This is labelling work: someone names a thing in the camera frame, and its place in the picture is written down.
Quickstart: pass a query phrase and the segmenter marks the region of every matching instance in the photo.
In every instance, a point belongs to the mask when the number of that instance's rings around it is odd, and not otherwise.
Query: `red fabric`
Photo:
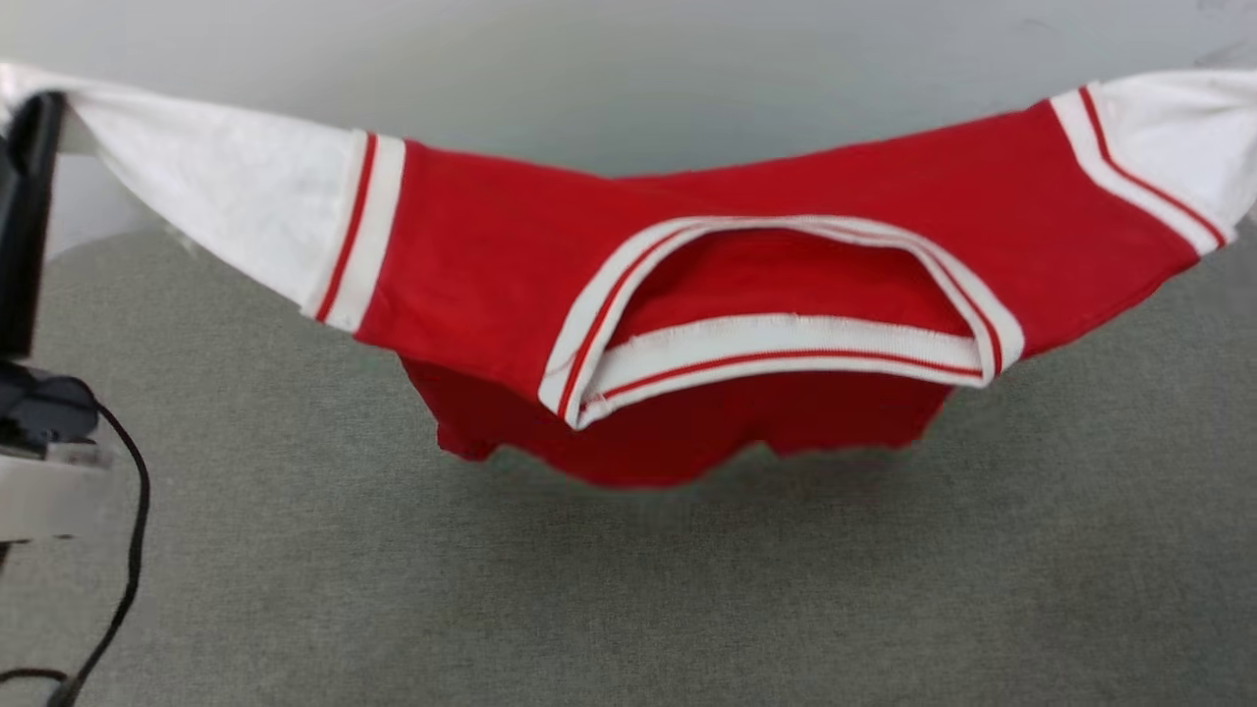
[[[572,302],[625,239],[681,216],[798,214],[870,219],[941,245],[1014,313],[1024,356],[1077,338],[1198,259],[1090,181],[1048,103],[794,159],[620,180],[411,142],[356,336],[402,356],[441,445],[469,459],[512,444],[593,483],[667,486],[755,440],[783,454],[908,444],[948,386],[759,375],[652,398],[582,431],[537,400]],[[611,343],[777,312],[969,332],[904,252],[759,230],[703,238],[661,263]]]

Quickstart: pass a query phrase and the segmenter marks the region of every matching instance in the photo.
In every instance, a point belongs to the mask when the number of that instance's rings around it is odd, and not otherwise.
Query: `gray fabric surface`
[[[1253,235],[908,452],[749,450],[628,494],[442,454],[388,355],[207,254],[72,253],[35,361],[155,474],[82,704],[1254,703]],[[121,464],[104,535],[14,552],[0,667],[79,664],[133,494]]]

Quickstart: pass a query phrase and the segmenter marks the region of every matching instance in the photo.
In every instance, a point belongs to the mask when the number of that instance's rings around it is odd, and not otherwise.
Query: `white fabric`
[[[356,135],[316,123],[0,63],[0,125],[60,91],[63,151],[88,152],[175,228],[305,304],[334,259]]]
[[[1257,70],[1144,74],[1104,83],[1117,159],[1234,225],[1257,201]]]

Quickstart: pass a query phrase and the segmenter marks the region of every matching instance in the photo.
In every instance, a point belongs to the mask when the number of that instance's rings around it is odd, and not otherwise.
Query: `gray wall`
[[[0,14],[14,60],[606,174],[1257,64],[1253,0],[0,0]],[[134,228],[102,172],[62,170],[59,239]]]

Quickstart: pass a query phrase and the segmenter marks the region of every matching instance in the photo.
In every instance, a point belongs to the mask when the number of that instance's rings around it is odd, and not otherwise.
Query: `cable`
[[[96,664],[101,662],[101,657],[104,652],[109,649],[109,644],[113,643],[113,637],[118,634],[118,629],[122,628],[122,621],[127,619],[127,613],[131,611],[131,605],[136,601],[136,594],[140,593],[140,574],[143,566],[145,555],[145,530],[148,527],[148,506],[150,497],[152,494],[152,482],[148,478],[148,464],[145,463],[143,454],[140,453],[140,448],[136,442],[131,439],[126,428],[118,421],[118,418],[109,411],[103,404],[97,404],[101,415],[109,421],[109,426],[113,431],[118,434],[122,439],[122,444],[127,447],[127,452],[131,453],[131,458],[136,463],[136,472],[140,474],[140,499],[136,503],[136,521],[131,530],[131,545],[127,548],[127,586],[122,591],[122,599],[118,600],[118,606],[113,610],[113,618],[109,620],[109,628],[106,629],[104,635],[101,637],[99,643],[92,649],[87,660],[83,662],[83,667],[78,669],[74,676],[67,676],[60,671],[52,671],[45,668],[18,668],[14,671],[6,671],[0,673],[0,684],[15,679],[15,678],[47,678],[57,681],[59,687],[52,697],[48,698],[48,707],[73,707],[75,701],[78,701],[79,692],[83,689],[83,683],[87,682],[88,676],[96,669]],[[3,560],[4,554],[0,552],[0,560]]]

